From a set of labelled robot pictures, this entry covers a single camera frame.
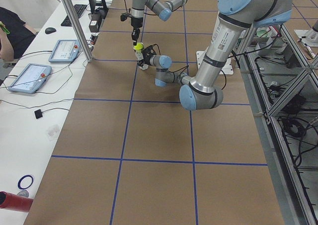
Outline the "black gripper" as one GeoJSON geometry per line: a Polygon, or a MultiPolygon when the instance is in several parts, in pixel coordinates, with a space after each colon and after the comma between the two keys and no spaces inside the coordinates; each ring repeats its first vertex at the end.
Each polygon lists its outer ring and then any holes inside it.
{"type": "Polygon", "coordinates": [[[153,52],[143,53],[143,59],[142,59],[143,64],[146,64],[146,65],[149,65],[149,66],[153,66],[154,65],[153,57],[155,55],[156,54],[153,53],[153,52]]]}
{"type": "Polygon", "coordinates": [[[133,31],[131,34],[133,45],[137,45],[139,36],[140,36],[140,28],[143,27],[144,18],[141,17],[131,17],[131,26],[133,27],[133,31]]]}

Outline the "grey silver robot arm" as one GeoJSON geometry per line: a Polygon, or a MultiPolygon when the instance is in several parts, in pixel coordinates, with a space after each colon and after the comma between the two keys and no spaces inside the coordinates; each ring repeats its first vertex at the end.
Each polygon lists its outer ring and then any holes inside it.
{"type": "Polygon", "coordinates": [[[292,0],[218,0],[219,24],[215,27],[211,44],[195,76],[170,72],[168,56],[146,56],[145,64],[156,68],[155,84],[179,83],[179,99],[189,111],[211,109],[223,100],[222,90],[214,83],[235,47],[241,33],[253,27],[271,26],[288,21],[292,0]]]}
{"type": "Polygon", "coordinates": [[[136,46],[140,28],[143,27],[145,7],[148,7],[162,21],[167,21],[172,12],[184,6],[187,1],[188,0],[166,0],[161,2],[160,0],[132,0],[132,8],[129,17],[131,18],[131,26],[133,27],[133,45],[136,46]]]}

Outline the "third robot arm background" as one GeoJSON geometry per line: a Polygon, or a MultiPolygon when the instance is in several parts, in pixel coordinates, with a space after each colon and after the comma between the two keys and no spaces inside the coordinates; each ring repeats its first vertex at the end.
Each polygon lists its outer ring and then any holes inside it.
{"type": "Polygon", "coordinates": [[[318,22],[310,30],[294,30],[299,41],[310,47],[318,47],[318,22]]]}

